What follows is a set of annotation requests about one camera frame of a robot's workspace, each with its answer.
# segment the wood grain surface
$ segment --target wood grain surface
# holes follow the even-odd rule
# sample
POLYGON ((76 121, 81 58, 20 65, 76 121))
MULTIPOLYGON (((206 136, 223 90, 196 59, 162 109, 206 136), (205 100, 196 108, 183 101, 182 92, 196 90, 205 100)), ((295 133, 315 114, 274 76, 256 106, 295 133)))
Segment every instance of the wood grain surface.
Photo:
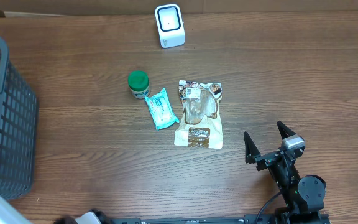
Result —
POLYGON ((306 139, 301 176, 327 182, 332 223, 358 223, 358 12, 183 20, 186 44, 161 49, 153 15, 0 19, 40 99, 35 183, 13 206, 34 223, 91 208, 115 218, 257 213, 278 189, 244 162, 242 133, 270 152, 282 120, 306 139), (152 94, 167 89, 179 118, 180 79, 221 82, 223 148, 174 146, 177 124, 156 131, 127 87, 135 69, 152 94))
MULTIPOLYGON (((358 0, 175 0, 181 13, 358 10, 358 0)), ((153 14, 172 0, 0 0, 0 10, 68 16, 153 14)))

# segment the black cable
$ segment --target black cable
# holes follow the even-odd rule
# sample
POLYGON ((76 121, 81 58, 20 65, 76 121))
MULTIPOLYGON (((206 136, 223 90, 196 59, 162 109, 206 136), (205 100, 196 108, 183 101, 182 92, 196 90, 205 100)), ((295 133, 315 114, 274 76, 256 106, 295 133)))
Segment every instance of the black cable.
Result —
MULTIPOLYGON (((287 156, 289 159, 290 159, 290 156, 287 155, 285 152, 284 152, 284 156, 287 156)), ((287 176, 288 176, 288 185, 287 185, 287 188, 289 189, 290 186, 291 186, 291 181, 292 181, 292 176, 290 176, 290 166, 288 165, 288 162, 287 160, 285 159, 285 157, 283 157, 283 160, 285 162, 285 165, 287 166, 287 176)))
POLYGON ((272 203, 278 196, 281 195, 281 192, 277 193, 276 195, 274 195, 270 200, 268 200, 265 205, 259 210, 259 213, 258 215, 256 216, 256 219, 255 219, 255 224, 258 224, 258 219, 260 217, 260 215, 262 214, 262 212, 264 212, 265 208, 270 205, 270 203, 272 203))

